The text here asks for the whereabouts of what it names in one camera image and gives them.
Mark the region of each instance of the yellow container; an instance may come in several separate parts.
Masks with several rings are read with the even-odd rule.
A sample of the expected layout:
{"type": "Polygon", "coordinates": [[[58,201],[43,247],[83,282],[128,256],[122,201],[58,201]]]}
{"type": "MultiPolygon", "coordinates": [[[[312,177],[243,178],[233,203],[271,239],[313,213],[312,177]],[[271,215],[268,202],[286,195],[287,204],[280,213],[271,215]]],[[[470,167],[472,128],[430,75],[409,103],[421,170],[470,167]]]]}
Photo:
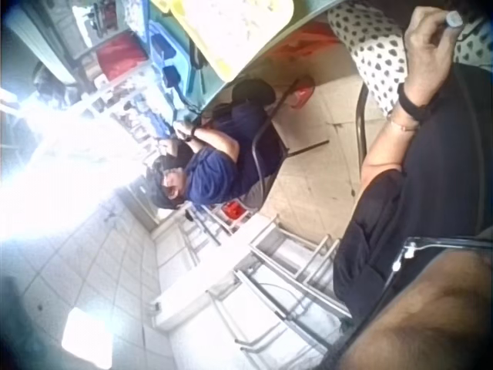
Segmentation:
{"type": "Polygon", "coordinates": [[[225,82],[233,81],[288,24],[294,10],[293,0],[153,0],[153,3],[162,12],[171,10],[225,82]]]}

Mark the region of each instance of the black and white polka dot clothing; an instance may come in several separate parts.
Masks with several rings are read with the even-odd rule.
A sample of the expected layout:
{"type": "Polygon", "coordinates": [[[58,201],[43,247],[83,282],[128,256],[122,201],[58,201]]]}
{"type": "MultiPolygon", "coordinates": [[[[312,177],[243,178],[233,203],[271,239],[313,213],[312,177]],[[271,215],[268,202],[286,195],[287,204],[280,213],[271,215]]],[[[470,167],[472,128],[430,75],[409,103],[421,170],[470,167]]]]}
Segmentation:
{"type": "MultiPolygon", "coordinates": [[[[397,101],[397,86],[407,76],[402,30],[383,12],[362,1],[343,2],[329,10],[327,17],[334,33],[348,48],[364,83],[384,115],[388,115],[397,101]]],[[[466,25],[459,40],[471,27],[475,26],[466,25]]],[[[458,42],[456,62],[491,70],[491,30],[486,32],[483,28],[477,27],[477,35],[458,42]],[[481,51],[473,57],[465,49],[481,51]]]]}

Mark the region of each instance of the wristwatch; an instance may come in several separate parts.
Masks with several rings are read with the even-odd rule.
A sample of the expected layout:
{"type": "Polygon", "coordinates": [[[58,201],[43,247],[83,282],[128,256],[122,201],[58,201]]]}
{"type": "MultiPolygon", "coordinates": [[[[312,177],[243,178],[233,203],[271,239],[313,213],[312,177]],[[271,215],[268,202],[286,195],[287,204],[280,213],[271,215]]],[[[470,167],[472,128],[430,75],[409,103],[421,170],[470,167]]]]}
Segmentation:
{"type": "Polygon", "coordinates": [[[428,106],[416,106],[404,92],[404,83],[400,83],[397,87],[397,94],[399,95],[399,104],[401,104],[402,109],[419,123],[426,118],[429,113],[428,106]]]}
{"type": "Polygon", "coordinates": [[[191,130],[190,130],[190,135],[188,135],[185,139],[185,142],[188,143],[190,141],[192,141],[193,138],[195,138],[195,130],[197,130],[199,127],[198,126],[194,126],[191,130]]]}

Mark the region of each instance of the finger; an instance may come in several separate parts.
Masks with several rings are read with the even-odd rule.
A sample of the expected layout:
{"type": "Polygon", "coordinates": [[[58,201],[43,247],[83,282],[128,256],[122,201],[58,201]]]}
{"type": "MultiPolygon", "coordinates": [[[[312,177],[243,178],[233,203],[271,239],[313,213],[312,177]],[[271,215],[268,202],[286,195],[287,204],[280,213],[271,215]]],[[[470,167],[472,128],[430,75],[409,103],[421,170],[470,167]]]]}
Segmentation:
{"type": "Polygon", "coordinates": [[[431,6],[417,6],[413,11],[407,30],[414,31],[426,15],[440,11],[441,9],[433,8],[431,6]]]}
{"type": "Polygon", "coordinates": [[[440,42],[438,43],[438,52],[443,56],[452,57],[454,55],[455,43],[457,42],[457,39],[463,29],[464,27],[447,27],[441,36],[440,42]]]}
{"type": "Polygon", "coordinates": [[[423,42],[429,43],[431,41],[433,35],[444,25],[447,13],[445,10],[440,10],[426,15],[421,20],[415,32],[423,42]]]}

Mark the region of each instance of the red bag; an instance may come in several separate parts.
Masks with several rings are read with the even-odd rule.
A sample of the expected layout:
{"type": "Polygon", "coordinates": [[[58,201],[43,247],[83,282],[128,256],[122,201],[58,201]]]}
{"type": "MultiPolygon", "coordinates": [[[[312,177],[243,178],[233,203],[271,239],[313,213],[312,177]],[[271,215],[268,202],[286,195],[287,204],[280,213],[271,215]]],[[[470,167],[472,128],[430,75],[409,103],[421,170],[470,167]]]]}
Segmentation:
{"type": "Polygon", "coordinates": [[[123,73],[147,60],[147,55],[139,43],[129,33],[117,36],[97,49],[99,66],[108,81],[114,80],[123,73]]]}

